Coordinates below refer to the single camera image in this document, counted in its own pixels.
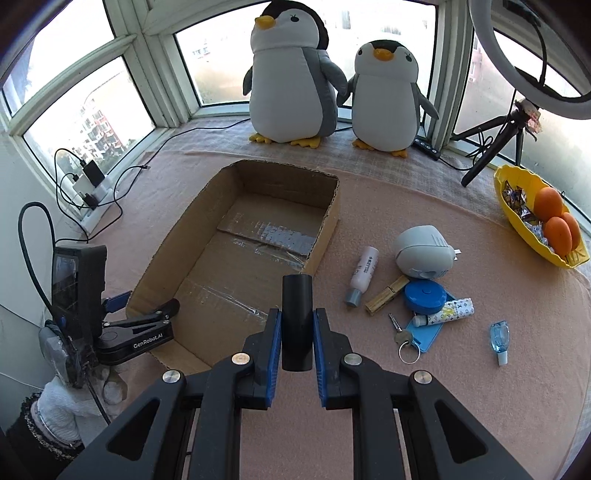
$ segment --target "penguin beak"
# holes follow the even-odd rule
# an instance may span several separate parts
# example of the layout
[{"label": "penguin beak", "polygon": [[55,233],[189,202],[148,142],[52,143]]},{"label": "penguin beak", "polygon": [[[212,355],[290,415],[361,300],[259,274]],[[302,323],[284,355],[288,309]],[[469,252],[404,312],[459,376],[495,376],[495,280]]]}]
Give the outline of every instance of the penguin beak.
[{"label": "penguin beak", "polygon": [[262,17],[256,17],[255,23],[261,30],[267,30],[275,25],[275,19],[270,15],[263,15]]},{"label": "penguin beak", "polygon": [[394,58],[394,54],[385,48],[376,48],[374,50],[374,57],[376,57],[378,60],[388,61]]}]

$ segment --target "blue gripper pad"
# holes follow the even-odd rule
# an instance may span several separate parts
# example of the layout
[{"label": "blue gripper pad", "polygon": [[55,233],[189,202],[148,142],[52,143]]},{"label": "blue gripper pad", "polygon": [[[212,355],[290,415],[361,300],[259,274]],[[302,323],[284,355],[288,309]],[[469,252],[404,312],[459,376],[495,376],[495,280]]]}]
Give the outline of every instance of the blue gripper pad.
[{"label": "blue gripper pad", "polygon": [[271,406],[275,398],[275,389],[277,387],[277,371],[279,370],[279,354],[281,353],[281,312],[277,314],[275,321],[275,330],[273,331],[273,343],[271,344],[271,353],[267,365],[267,392],[265,403],[267,407]]},{"label": "blue gripper pad", "polygon": [[318,315],[314,310],[314,359],[316,361],[316,381],[318,382],[318,396],[320,403],[326,407],[326,398],[328,396],[326,388],[326,364],[324,363],[324,351],[322,348],[322,338],[320,337],[320,325]]}]

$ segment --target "white lotion bottle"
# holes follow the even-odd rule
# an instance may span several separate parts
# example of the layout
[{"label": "white lotion bottle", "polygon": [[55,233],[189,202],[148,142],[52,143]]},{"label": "white lotion bottle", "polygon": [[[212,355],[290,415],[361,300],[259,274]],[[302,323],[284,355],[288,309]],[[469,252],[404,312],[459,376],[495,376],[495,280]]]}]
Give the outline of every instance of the white lotion bottle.
[{"label": "white lotion bottle", "polygon": [[349,291],[345,297],[345,303],[349,307],[358,307],[363,295],[369,287],[369,282],[378,265],[379,252],[374,247],[365,247],[361,253],[359,264],[353,273],[349,284]]}]

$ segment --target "gray round object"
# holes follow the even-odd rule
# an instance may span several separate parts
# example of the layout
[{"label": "gray round object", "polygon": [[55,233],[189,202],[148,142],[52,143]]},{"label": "gray round object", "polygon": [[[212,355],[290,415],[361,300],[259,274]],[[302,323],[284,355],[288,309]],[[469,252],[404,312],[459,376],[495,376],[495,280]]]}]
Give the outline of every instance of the gray round object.
[{"label": "gray round object", "polygon": [[250,355],[248,353],[235,353],[232,355],[232,363],[237,365],[246,365],[248,362],[251,361]]},{"label": "gray round object", "polygon": [[361,303],[361,291],[357,288],[352,288],[347,292],[345,303],[349,307],[358,307]]},{"label": "gray round object", "polygon": [[426,370],[419,370],[414,373],[414,381],[421,385],[428,385],[433,380],[433,376]]},{"label": "gray round object", "polygon": [[162,380],[166,383],[176,383],[181,378],[181,372],[178,370],[168,370],[162,374]]},{"label": "gray round object", "polygon": [[344,360],[347,365],[360,365],[363,359],[358,353],[347,353]]}]

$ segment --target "white wall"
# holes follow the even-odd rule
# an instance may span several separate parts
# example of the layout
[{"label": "white wall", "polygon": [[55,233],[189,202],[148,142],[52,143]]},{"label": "white wall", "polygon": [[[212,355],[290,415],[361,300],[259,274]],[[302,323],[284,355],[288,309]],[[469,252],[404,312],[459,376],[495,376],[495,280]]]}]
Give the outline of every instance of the white wall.
[{"label": "white wall", "polygon": [[[23,384],[42,388],[53,377],[39,350],[38,327],[48,317],[22,258],[18,214],[27,202],[43,202],[58,238],[77,238],[79,233],[59,212],[51,191],[18,155],[4,131],[0,131],[0,166],[0,426],[5,430],[17,418],[25,396],[35,391]],[[24,235],[37,277],[49,296],[52,245],[40,209],[27,211]]]}]

